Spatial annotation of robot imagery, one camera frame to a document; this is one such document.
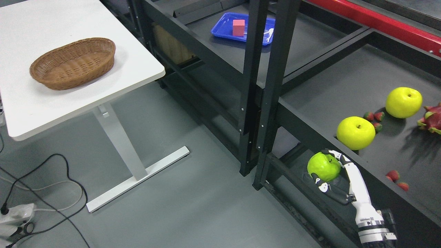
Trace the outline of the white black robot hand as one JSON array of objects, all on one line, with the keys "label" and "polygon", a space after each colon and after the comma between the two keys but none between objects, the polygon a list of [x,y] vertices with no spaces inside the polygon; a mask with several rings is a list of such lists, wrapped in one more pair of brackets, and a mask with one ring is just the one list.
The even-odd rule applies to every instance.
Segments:
[{"label": "white black robot hand", "polygon": [[357,165],[352,162],[345,154],[335,150],[325,149],[323,154],[330,154],[337,159],[349,179],[348,193],[342,190],[334,190],[330,182],[320,179],[315,173],[310,176],[318,189],[329,198],[342,205],[352,204],[357,210],[355,222],[358,227],[362,227],[367,221],[383,221],[383,217],[373,207],[364,179]]}]

